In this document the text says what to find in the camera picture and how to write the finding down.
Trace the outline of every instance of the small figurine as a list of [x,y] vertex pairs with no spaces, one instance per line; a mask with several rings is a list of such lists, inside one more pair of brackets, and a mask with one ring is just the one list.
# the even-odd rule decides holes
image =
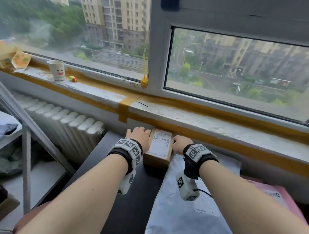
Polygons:
[[75,76],[70,76],[70,81],[72,81],[72,82],[77,82],[77,79],[76,79]]

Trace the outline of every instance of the window sill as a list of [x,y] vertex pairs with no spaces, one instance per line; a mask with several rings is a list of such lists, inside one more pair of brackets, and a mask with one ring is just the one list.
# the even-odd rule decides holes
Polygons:
[[[51,74],[32,69],[29,68],[26,74],[12,75],[116,113],[122,122],[126,123],[128,118],[137,120],[309,178],[309,146],[306,144],[178,107],[154,103],[152,98],[147,99],[145,95],[138,95],[130,90],[120,92],[120,88],[109,85],[95,87],[91,83],[74,83],[69,80],[55,82],[51,80]],[[0,80],[5,83],[7,74],[1,74]]]

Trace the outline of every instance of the black cable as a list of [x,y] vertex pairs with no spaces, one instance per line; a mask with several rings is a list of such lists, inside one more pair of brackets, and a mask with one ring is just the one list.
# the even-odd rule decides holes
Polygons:
[[213,199],[213,197],[212,197],[209,193],[205,192],[205,191],[202,190],[202,189],[193,189],[193,191],[194,191],[194,192],[195,192],[195,191],[201,191],[201,192],[203,192],[203,193],[206,193],[208,196],[210,196],[210,197]]

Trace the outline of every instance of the black desk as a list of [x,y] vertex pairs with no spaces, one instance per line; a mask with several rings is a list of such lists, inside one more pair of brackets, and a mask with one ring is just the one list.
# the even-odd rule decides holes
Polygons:
[[[111,147],[122,137],[119,134],[108,131],[65,188],[104,159]],[[101,233],[144,234],[164,175],[164,170],[150,166],[137,167],[136,177],[128,193],[126,195],[117,195]]]

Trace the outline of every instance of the radiator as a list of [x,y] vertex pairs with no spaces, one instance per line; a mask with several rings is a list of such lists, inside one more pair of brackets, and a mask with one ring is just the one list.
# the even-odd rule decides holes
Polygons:
[[70,161],[82,164],[99,143],[104,124],[68,109],[12,92],[21,107]]

